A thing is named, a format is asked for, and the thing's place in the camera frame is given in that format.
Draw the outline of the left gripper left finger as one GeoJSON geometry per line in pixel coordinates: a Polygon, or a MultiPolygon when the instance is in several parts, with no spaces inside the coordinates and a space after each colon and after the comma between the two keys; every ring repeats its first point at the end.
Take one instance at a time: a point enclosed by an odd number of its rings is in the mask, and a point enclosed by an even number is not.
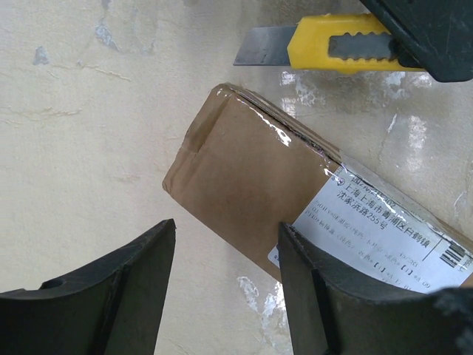
{"type": "Polygon", "coordinates": [[[175,241],[163,220],[38,290],[1,293],[1,353],[153,354],[175,241]]]}

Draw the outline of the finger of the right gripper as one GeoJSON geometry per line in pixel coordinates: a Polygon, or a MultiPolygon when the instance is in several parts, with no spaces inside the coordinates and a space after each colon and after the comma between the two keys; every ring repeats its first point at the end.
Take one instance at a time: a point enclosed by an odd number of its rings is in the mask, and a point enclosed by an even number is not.
{"type": "Polygon", "coordinates": [[[472,2],[373,0],[362,4],[439,82],[472,79],[472,2]]]}

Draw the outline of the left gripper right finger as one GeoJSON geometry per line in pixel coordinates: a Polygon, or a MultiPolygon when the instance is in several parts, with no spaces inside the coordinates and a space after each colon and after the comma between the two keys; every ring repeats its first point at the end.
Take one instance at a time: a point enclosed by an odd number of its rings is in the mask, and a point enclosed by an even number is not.
{"type": "Polygon", "coordinates": [[[279,266],[295,354],[471,354],[472,289],[430,294],[378,281],[280,223],[279,266]]]}

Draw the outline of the yellow utility knife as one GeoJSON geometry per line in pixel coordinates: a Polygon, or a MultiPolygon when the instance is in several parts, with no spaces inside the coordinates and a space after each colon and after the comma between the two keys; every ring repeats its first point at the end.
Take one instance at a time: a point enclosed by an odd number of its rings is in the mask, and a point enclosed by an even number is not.
{"type": "Polygon", "coordinates": [[[422,71],[422,66],[373,15],[305,16],[293,26],[255,27],[235,66],[367,71],[422,71]]]}

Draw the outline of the brown cardboard express box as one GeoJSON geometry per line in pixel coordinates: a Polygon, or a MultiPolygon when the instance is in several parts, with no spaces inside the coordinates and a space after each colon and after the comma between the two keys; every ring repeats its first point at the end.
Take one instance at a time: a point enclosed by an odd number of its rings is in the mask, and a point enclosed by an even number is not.
{"type": "Polygon", "coordinates": [[[423,294],[472,285],[472,242],[261,95],[209,93],[163,189],[271,276],[282,222],[377,280],[423,294]]]}

